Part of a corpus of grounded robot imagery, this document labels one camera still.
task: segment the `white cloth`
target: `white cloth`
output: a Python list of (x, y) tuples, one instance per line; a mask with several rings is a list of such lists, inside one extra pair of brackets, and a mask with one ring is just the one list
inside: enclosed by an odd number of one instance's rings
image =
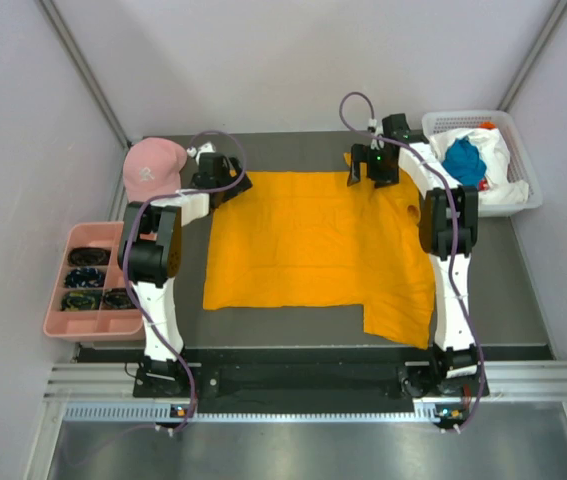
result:
[(455, 128), (429, 137), (430, 146), (439, 162), (445, 161), (445, 153), (454, 142), (465, 138), (479, 150), (487, 171), (485, 178), (489, 188), (479, 192), (479, 202), (485, 205), (525, 203), (529, 185), (525, 180), (510, 183), (507, 169), (510, 165), (510, 151), (498, 129)]

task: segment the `white basket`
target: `white basket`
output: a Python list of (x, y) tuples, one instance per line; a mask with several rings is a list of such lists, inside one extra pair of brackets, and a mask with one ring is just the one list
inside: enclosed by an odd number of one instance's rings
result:
[(508, 205), (479, 205), (481, 217), (508, 217), (527, 208), (537, 208), (543, 203), (543, 195), (512, 117), (497, 110), (466, 110), (461, 112), (426, 113), (421, 120), (423, 133), (429, 137), (453, 128), (477, 128), (483, 122), (492, 122), (501, 131), (510, 150), (510, 166), (507, 178), (510, 182), (525, 180), (530, 185), (527, 203)]

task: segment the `gray surface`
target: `gray surface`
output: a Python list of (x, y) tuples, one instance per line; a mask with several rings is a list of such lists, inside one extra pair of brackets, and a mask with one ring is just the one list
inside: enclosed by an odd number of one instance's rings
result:
[[(249, 170), (346, 170), (343, 152), (360, 136), (351, 132), (237, 135)], [(188, 145), (190, 137), (172, 137)], [(220, 151), (238, 154), (231, 141), (211, 137)], [(182, 172), (189, 182), (192, 163)], [(184, 258), (176, 279), (179, 329), (188, 346), (393, 345), (363, 333), (361, 306), (333, 308), (227, 308), (204, 311), (203, 285), (211, 218), (184, 230)], [(541, 314), (507, 218), (481, 219), (470, 267), (470, 313), (484, 344), (546, 344)]]
[[(61, 438), (77, 462), (127, 427), (65, 424)], [(50, 480), (567, 479), (560, 405), (482, 405), (461, 436), (425, 424), (194, 424), (172, 440), (136, 431), (77, 469), (59, 450)]]

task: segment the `metal floor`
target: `metal floor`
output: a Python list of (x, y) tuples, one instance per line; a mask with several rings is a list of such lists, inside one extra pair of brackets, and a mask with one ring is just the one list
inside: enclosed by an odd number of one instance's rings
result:
[[(50, 480), (567, 480), (560, 405), (486, 404), (462, 435), (424, 424), (193, 424), (182, 438), (140, 430), (85, 466), (57, 448)], [(67, 423), (70, 461), (129, 424)]]

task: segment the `plastic basket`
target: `plastic basket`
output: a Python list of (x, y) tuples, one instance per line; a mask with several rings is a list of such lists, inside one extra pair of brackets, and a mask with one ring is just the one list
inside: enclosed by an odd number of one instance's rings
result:
[(426, 136), (445, 132), (454, 128), (477, 128), (483, 122), (492, 122), (501, 131), (510, 150), (510, 166), (507, 178), (510, 182), (525, 180), (530, 185), (527, 203), (507, 205), (479, 205), (481, 217), (507, 217), (528, 208), (540, 207), (543, 195), (536, 174), (530, 163), (519, 132), (512, 117), (497, 110), (466, 110), (460, 112), (427, 113), (421, 121)]
[(103, 293), (109, 289), (125, 286), (123, 272), (117, 263), (122, 232), (123, 222), (81, 223), (72, 229), (43, 324), (43, 331), (47, 336), (68, 342), (111, 342), (145, 338), (143, 317), (136, 309), (108, 310), (104, 308), (103, 303), (99, 304), (98, 309), (79, 312), (63, 311), (61, 308), (63, 295), (75, 290), (65, 288), (64, 285), (67, 273), (76, 268), (68, 263), (68, 254), (74, 247), (100, 247), (110, 250), (108, 264), (95, 266), (105, 273), (105, 284), (102, 288), (89, 290)]

